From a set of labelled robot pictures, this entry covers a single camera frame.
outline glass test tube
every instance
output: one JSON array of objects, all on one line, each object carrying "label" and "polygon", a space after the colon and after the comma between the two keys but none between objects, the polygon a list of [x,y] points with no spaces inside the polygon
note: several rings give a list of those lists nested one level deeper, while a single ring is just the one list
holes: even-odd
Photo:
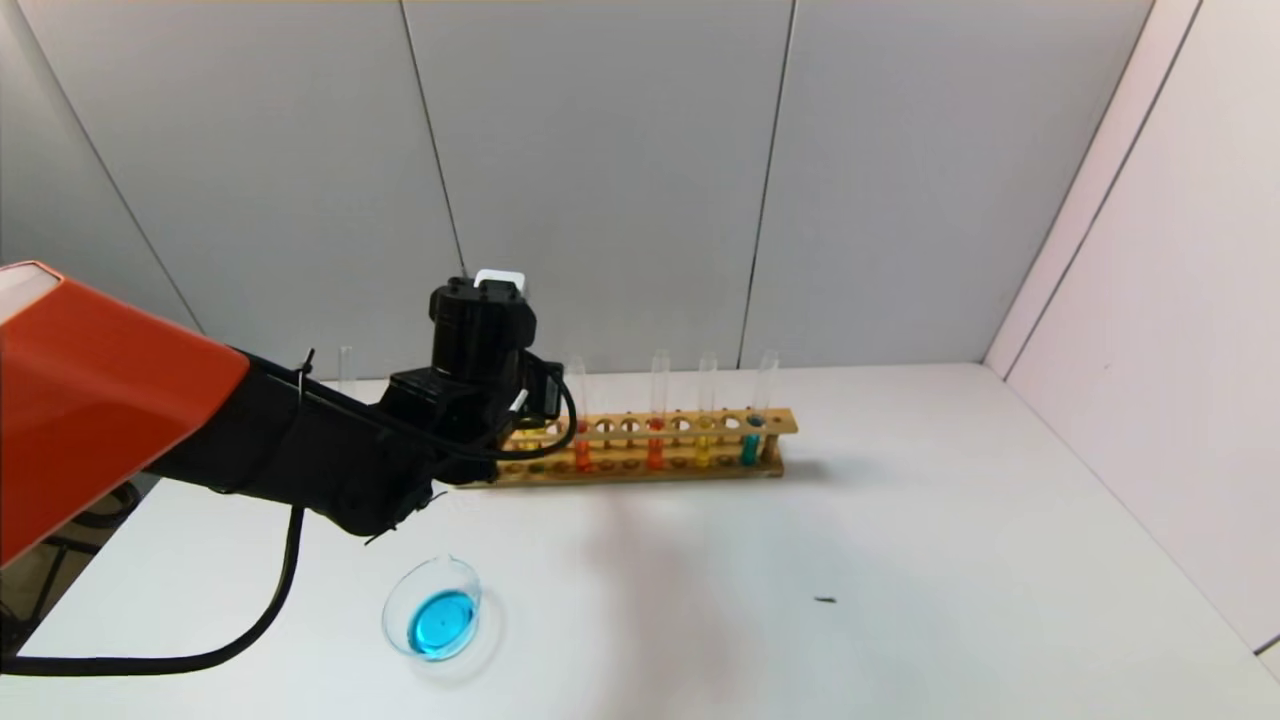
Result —
[{"label": "glass test tube", "polygon": [[[778,351],[767,350],[760,359],[760,369],[755,373],[755,395],[751,397],[751,414],[746,423],[751,427],[764,427],[764,413],[769,409],[769,395],[773,392],[773,375],[778,369]],[[742,465],[755,465],[760,436],[742,438]]]},{"label": "glass test tube", "polygon": [[351,397],[356,392],[356,365],[352,363],[352,347],[338,348],[338,392]]},{"label": "glass test tube", "polygon": [[[703,352],[703,359],[698,363],[698,429],[710,430],[716,428],[716,354]],[[712,438],[701,436],[694,439],[694,465],[709,468],[712,464]]]},{"label": "glass test tube", "polygon": [[[586,365],[582,357],[573,355],[568,359],[564,369],[564,382],[570,393],[573,395],[573,405],[577,409],[577,432],[585,433],[591,423],[586,419]],[[591,471],[591,443],[585,439],[573,441],[573,464],[579,473]]]},{"label": "glass test tube", "polygon": [[[649,366],[649,429],[660,430],[667,425],[667,377],[671,374],[671,356],[666,350],[653,355]],[[662,438],[649,438],[650,470],[662,470]]]}]

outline teal liquid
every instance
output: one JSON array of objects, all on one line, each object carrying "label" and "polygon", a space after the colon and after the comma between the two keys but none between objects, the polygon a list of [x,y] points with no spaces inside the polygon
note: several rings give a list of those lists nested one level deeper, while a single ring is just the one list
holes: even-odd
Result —
[{"label": "teal liquid", "polygon": [[[764,418],[759,415],[751,415],[746,419],[746,423],[754,428],[759,428],[764,425]],[[740,457],[740,461],[742,462],[744,468],[750,468],[751,465],[755,465],[755,456],[759,447],[760,447],[760,436],[746,436],[745,438],[742,438],[742,457]]]},{"label": "teal liquid", "polygon": [[463,592],[431,596],[408,623],[408,646],[428,660],[453,657],[475,634],[475,601]]}]

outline test tube rack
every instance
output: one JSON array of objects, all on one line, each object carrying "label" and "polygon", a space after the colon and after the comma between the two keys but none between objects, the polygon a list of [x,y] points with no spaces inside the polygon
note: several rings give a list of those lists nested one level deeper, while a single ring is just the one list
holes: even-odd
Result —
[{"label": "test tube rack", "polygon": [[[699,420],[712,418],[712,427]],[[585,432],[579,432],[568,447],[544,459],[498,462],[498,478],[492,484],[460,487],[556,487],[634,482],[703,480],[732,478],[781,478],[785,470],[778,436],[799,432],[795,415],[786,407],[768,410],[719,410],[682,413],[664,418],[664,429],[649,429],[650,416],[640,413],[588,415]],[[534,450],[561,437],[564,418],[545,429],[517,430],[506,450]],[[755,461],[742,462],[748,437],[758,436]],[[709,438],[709,461],[698,462],[695,439]],[[649,441],[662,439],[662,469],[649,466]],[[575,445],[590,443],[590,465],[579,470]]]}]

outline white table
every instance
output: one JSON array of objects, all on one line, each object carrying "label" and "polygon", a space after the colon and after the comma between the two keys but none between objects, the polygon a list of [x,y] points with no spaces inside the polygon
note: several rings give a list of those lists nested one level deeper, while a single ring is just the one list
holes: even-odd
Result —
[{"label": "white table", "polygon": [[[745,405],[751,374],[721,378],[719,402]],[[594,410],[644,407],[645,375],[593,382]],[[691,375],[672,386],[689,406]],[[165,720],[1280,717],[1280,683],[988,370],[783,370],[774,397],[801,428],[782,441],[782,480],[454,491],[369,547],[311,515],[288,605],[238,659],[169,678],[3,678],[0,707]],[[271,593],[287,515],[161,482],[26,653],[224,643]],[[489,662],[449,682],[415,670],[379,625],[396,580],[443,552],[479,570],[485,628],[500,628]]]}]

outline petri dish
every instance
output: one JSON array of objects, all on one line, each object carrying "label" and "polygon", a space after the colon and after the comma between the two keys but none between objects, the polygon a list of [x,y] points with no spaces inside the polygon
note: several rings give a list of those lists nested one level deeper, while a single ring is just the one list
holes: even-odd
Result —
[{"label": "petri dish", "polygon": [[383,634],[402,655],[439,662],[462,652],[480,624],[480,577],[452,555],[401,578],[383,606]]}]

